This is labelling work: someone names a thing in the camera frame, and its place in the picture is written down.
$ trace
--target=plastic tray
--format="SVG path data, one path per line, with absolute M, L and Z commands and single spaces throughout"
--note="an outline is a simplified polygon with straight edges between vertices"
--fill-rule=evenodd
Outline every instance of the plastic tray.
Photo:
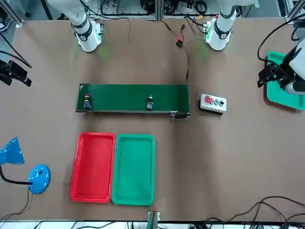
M 154 199 L 155 140 L 151 135 L 119 135 L 116 141 L 112 201 L 148 206 Z
M 269 52 L 268 59 L 276 62 L 277 64 L 281 64 L 285 54 L 279 52 Z M 282 88 L 280 88 L 280 84 L 278 81 L 268 82 L 266 85 L 266 97 L 269 102 L 288 106 L 300 111 L 305 110 L 304 104 L 304 95 L 302 94 L 288 94 Z
M 83 132 L 78 139 L 70 198 L 107 203 L 111 198 L 115 135 Z

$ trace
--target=red button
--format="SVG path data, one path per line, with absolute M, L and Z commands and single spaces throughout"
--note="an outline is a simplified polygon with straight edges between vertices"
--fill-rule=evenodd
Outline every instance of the red button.
M 210 98 L 210 96 L 208 96 L 208 95 L 206 95 L 205 98 L 204 98 L 204 100 L 205 100 L 206 103 L 209 103 L 209 102 L 210 102 L 210 99 L 211 99 L 211 98 Z

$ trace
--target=robotic arm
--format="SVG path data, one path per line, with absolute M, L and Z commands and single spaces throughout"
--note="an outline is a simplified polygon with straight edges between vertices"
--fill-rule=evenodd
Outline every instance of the robotic arm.
M 295 46 L 279 65 L 266 66 L 259 74 L 258 87 L 270 81 L 279 81 L 289 94 L 305 94 L 305 39 Z
M 101 44 L 101 25 L 88 19 L 79 0 L 48 0 L 48 2 L 69 18 L 79 45 L 84 51 L 92 52 Z
M 231 29 L 236 19 L 235 6 L 247 6 L 255 0 L 217 0 L 220 5 L 218 17 L 213 18 L 205 25 L 205 42 L 212 49 L 220 51 L 229 42 Z

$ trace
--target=green tray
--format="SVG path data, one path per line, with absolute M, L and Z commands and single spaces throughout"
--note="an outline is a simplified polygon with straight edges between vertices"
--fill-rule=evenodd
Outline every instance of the green tray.
M 84 109 L 84 95 L 90 95 L 91 109 Z M 147 98 L 153 96 L 151 111 Z M 171 84 L 80 84 L 76 112 L 176 113 L 190 115 L 189 86 Z
M 268 59 L 281 64 L 285 54 L 270 51 Z M 302 94 L 288 94 L 285 90 L 280 88 L 278 81 L 268 82 L 266 85 L 266 97 L 270 102 L 288 106 L 297 110 L 305 110 L 304 95 Z
M 112 184 L 115 204 L 149 206 L 154 199 L 155 140 L 151 135 L 118 135 Z

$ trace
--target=lamp base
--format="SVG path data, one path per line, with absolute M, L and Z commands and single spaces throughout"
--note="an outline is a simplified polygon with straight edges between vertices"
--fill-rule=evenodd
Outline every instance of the lamp base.
M 33 194 L 40 194 L 46 190 L 50 183 L 51 172 L 46 165 L 35 166 L 29 174 L 29 189 Z

